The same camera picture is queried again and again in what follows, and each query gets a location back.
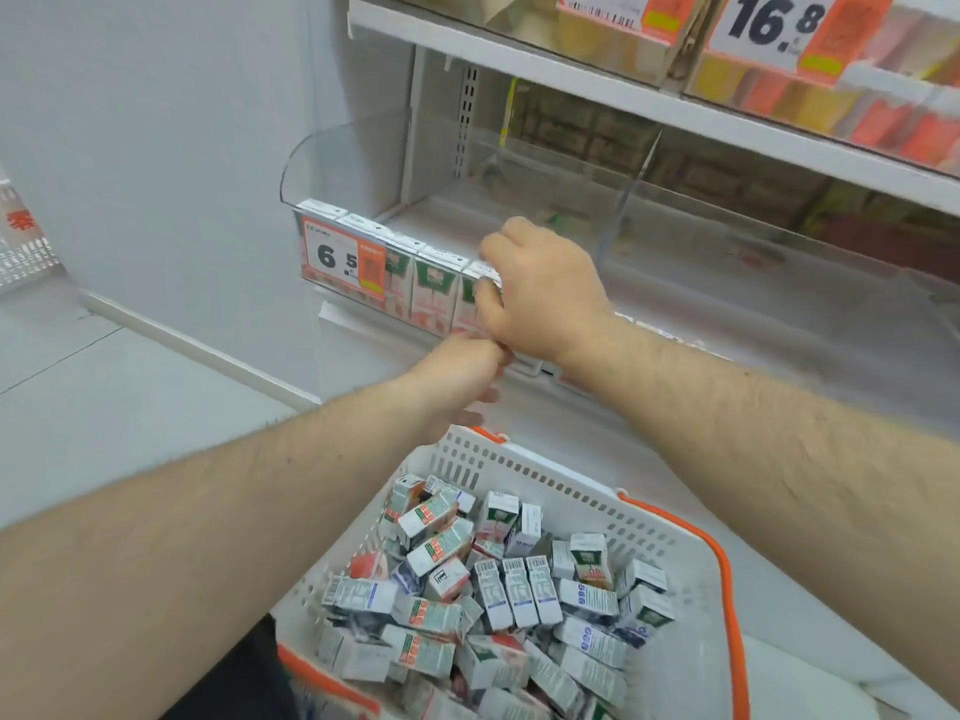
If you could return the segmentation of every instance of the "white tile floor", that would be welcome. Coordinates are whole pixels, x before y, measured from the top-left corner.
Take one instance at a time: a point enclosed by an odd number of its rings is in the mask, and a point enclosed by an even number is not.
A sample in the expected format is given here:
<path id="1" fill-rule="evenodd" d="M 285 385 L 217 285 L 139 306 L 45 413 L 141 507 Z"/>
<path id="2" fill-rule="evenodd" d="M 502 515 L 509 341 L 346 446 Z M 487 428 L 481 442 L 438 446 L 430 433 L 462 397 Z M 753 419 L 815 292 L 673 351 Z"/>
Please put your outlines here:
<path id="1" fill-rule="evenodd" d="M 0 297 L 0 528 L 292 410 L 77 304 L 62 273 Z M 878 720 L 848 682 L 745 637 L 754 720 Z"/>

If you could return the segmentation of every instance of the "baseboard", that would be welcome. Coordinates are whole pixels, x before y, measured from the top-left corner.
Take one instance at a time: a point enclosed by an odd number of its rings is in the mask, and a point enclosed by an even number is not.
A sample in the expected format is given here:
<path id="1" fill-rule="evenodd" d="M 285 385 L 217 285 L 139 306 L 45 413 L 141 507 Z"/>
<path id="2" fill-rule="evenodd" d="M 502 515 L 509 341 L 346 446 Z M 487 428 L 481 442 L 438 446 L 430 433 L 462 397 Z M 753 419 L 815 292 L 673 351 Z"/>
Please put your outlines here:
<path id="1" fill-rule="evenodd" d="M 190 338 L 139 313 L 134 313 L 94 292 L 80 290 L 79 302 L 94 313 L 113 321 L 114 324 L 129 328 L 134 333 L 156 341 L 163 347 L 176 351 L 191 361 L 203 364 L 214 372 L 227 376 L 245 387 L 250 387 L 270 399 L 286 404 L 298 412 L 307 412 L 323 403 L 318 396 L 308 391 L 290 386 L 242 361 L 237 361 L 223 351 L 210 348 L 195 338 Z"/>

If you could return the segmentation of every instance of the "shopping basket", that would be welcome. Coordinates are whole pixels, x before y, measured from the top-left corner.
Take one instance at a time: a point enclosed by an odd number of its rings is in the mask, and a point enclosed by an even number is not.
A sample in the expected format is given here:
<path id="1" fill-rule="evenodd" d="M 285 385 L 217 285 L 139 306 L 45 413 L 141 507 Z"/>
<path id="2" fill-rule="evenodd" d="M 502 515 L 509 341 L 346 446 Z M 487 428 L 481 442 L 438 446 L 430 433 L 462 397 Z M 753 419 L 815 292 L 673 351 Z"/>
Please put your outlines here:
<path id="1" fill-rule="evenodd" d="M 632 557 L 664 571 L 677 620 L 631 651 L 625 671 L 629 720 L 749 720 L 743 643 L 734 610 L 730 564 L 706 533 L 574 472 L 512 441 L 482 430 L 451 427 L 418 447 L 397 475 L 437 475 L 479 499 L 487 491 L 518 496 L 543 508 L 543 529 L 605 533 L 614 570 Z M 351 684 L 316 663 L 316 599 L 351 558 L 381 543 L 385 484 L 323 558 L 273 610 L 280 657 L 303 686 L 367 718 L 403 718 L 388 685 Z"/>

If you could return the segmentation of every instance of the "person's left arm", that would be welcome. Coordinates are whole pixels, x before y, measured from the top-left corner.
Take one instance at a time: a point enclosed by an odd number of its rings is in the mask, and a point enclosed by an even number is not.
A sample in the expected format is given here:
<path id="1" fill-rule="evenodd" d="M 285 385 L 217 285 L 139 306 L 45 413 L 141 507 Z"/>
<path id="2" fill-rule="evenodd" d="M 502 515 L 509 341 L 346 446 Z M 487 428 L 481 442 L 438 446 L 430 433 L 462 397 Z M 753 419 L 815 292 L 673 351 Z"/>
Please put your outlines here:
<path id="1" fill-rule="evenodd" d="M 0 532 L 5 717 L 156 720 L 404 457 L 492 401 L 508 354 L 449 338 L 403 376 Z"/>

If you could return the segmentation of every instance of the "price tag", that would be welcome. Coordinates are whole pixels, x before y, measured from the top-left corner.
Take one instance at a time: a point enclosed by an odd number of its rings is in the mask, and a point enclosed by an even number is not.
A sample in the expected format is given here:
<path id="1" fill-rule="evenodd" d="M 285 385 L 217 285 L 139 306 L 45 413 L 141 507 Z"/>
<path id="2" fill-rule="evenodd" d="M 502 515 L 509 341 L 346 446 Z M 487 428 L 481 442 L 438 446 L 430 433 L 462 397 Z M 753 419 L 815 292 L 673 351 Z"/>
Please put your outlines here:
<path id="1" fill-rule="evenodd" d="M 386 248 L 315 219 L 302 219 L 307 266 L 382 301 Z"/>
<path id="2" fill-rule="evenodd" d="M 893 0 L 726 0 L 709 53 L 833 85 Z"/>
<path id="3" fill-rule="evenodd" d="M 673 45 L 695 4 L 696 0 L 560 0 L 558 8 Z"/>

